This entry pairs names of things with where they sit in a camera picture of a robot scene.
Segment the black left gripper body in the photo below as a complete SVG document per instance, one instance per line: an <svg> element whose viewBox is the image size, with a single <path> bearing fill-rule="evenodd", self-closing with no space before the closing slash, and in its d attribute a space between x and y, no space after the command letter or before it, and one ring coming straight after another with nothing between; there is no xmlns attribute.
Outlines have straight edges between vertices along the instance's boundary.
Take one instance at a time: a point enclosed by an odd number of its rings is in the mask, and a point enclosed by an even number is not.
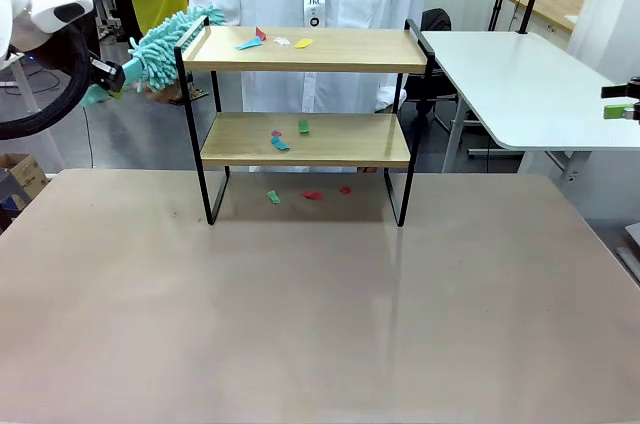
<svg viewBox="0 0 640 424"><path fill-rule="evenodd" d="M121 91L125 83L125 73L119 64L91 57L90 83L105 91Z"/></svg>

